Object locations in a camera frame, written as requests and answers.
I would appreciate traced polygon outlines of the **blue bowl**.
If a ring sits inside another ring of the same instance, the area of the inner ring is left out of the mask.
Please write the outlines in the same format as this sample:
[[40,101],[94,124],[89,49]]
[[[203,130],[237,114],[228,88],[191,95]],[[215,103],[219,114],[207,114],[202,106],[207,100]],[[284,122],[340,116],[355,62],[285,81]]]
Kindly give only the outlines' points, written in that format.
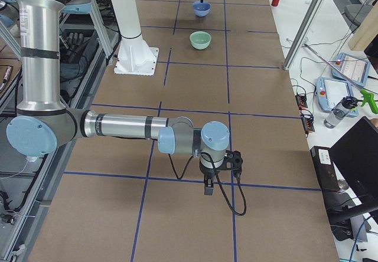
[[211,11],[211,5],[210,3],[206,1],[203,1],[203,2],[195,1],[193,2],[192,7],[193,7],[194,14],[197,17],[205,17]]

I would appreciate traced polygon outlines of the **green bowl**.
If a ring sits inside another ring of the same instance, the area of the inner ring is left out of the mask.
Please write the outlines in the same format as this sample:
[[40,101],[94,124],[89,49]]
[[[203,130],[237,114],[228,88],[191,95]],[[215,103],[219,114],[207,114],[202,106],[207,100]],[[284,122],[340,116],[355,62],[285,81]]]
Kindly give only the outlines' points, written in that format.
[[205,31],[196,31],[190,35],[190,43],[196,50],[204,50],[211,43],[212,37]]

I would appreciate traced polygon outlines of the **black computer box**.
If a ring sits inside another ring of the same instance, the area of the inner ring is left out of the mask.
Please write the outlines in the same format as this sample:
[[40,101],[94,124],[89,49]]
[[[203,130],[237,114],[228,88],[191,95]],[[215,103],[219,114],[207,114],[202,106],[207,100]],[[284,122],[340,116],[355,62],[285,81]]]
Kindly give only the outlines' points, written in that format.
[[344,190],[338,184],[330,149],[323,146],[313,146],[310,149],[310,154],[321,190],[342,193]]

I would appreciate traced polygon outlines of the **black orange power strip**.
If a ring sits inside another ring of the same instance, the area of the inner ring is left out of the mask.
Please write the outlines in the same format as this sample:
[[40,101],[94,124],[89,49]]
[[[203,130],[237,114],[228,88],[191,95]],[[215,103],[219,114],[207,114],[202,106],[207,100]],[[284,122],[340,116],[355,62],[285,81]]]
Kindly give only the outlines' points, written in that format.
[[304,109],[300,110],[300,117],[305,134],[308,135],[309,133],[315,132],[313,114],[309,110]]
[[296,94],[295,100],[299,109],[307,109],[307,96],[306,94]]

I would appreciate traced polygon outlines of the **black orange power strip far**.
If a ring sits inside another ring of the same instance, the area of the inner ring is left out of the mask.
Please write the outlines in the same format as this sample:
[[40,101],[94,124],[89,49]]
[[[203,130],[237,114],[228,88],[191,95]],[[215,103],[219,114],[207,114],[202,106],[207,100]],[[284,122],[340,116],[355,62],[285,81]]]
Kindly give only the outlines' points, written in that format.
[[306,94],[296,94],[295,100],[299,109],[307,109],[307,96]]

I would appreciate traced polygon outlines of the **blue teach pendant near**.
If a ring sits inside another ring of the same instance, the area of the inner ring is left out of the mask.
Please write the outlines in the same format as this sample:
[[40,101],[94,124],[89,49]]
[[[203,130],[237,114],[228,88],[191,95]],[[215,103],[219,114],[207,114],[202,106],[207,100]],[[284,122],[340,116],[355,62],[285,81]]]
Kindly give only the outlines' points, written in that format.
[[316,94],[320,110],[330,112],[343,97],[353,97],[352,86],[333,78],[319,77],[316,82]]

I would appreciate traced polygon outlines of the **blue teach pendant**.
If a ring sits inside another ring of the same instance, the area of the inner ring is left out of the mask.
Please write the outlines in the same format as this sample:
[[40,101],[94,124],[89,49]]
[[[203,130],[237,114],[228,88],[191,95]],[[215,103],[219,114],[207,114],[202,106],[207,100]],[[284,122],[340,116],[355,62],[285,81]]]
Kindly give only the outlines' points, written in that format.
[[343,97],[353,97],[352,86],[333,78],[319,77],[316,82],[316,94],[320,110],[330,112]]
[[367,58],[339,53],[330,63],[359,86],[365,86],[371,63]]

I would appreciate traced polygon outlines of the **black monitor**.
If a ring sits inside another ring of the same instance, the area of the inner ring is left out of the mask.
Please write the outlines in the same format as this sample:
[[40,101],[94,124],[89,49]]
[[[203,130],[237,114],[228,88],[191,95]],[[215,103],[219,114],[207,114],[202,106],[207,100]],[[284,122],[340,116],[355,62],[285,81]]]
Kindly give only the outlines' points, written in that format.
[[329,211],[329,222],[365,213],[377,217],[377,127],[362,117],[333,144],[330,156],[361,204],[345,211]]

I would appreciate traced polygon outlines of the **grey office chair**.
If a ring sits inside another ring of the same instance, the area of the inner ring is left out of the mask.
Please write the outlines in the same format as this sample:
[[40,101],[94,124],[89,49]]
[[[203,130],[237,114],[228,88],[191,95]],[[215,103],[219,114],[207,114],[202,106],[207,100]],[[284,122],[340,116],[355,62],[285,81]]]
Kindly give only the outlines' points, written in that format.
[[350,4],[344,7],[343,15],[348,20],[352,31],[355,31],[361,25],[372,8],[373,5],[371,4]]

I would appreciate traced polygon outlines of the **clear water bottle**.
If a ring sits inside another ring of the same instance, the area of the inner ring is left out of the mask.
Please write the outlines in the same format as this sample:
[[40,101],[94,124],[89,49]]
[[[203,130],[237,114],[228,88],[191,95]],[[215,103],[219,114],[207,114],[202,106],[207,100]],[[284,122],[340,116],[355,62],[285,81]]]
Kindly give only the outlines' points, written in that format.
[[357,107],[358,99],[352,96],[343,97],[324,119],[324,126],[335,128],[352,110]]

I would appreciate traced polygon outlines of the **wooden board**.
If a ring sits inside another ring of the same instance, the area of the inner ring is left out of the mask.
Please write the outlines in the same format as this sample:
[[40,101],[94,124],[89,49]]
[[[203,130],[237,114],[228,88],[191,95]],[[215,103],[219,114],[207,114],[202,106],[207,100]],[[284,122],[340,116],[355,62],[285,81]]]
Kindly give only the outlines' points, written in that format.
[[348,46],[352,51],[364,51],[376,37],[378,32],[377,8],[376,3],[349,40]]

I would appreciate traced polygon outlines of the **blue teach pendant far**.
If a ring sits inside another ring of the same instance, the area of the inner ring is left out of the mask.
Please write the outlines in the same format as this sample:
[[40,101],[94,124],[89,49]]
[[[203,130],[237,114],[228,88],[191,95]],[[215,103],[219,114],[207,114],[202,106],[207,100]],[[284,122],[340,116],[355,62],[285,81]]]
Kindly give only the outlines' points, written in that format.
[[365,86],[371,63],[367,58],[339,53],[330,63],[359,86]]

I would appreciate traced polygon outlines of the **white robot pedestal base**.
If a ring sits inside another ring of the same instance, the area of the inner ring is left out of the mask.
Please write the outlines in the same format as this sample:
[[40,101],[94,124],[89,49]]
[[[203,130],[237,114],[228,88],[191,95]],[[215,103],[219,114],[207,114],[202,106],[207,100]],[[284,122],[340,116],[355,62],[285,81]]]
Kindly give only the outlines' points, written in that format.
[[121,36],[116,74],[154,75],[159,49],[142,36],[135,0],[111,0]]

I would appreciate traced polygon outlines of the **aluminium frame post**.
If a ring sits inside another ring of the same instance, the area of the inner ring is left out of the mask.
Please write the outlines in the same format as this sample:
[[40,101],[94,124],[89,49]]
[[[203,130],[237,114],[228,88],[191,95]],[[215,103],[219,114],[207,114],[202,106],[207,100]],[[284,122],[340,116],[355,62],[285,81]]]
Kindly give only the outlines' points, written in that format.
[[313,20],[315,19],[318,11],[320,10],[322,3],[324,0],[312,0],[309,8],[304,16],[304,19],[302,20],[302,23],[299,27],[299,30],[294,38],[294,41],[289,49],[289,52],[286,56],[286,59],[283,63],[283,69],[289,70],[292,63],[294,62],[294,59],[299,52],[305,37],[307,36],[307,33],[310,29],[310,26],[312,25]]

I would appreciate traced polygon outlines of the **green handled grabber tool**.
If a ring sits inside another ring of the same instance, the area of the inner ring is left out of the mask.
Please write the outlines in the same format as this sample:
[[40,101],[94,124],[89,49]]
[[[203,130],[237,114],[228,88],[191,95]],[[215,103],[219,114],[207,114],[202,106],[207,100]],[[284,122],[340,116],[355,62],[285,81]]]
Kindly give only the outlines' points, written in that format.
[[310,45],[305,43],[304,47],[329,65],[334,77],[344,80],[357,88],[363,96],[362,106],[368,104],[372,113],[377,114],[377,101],[374,98],[377,93],[364,88],[370,70],[370,61],[367,58],[358,58],[350,54],[341,53],[334,61],[328,61]]

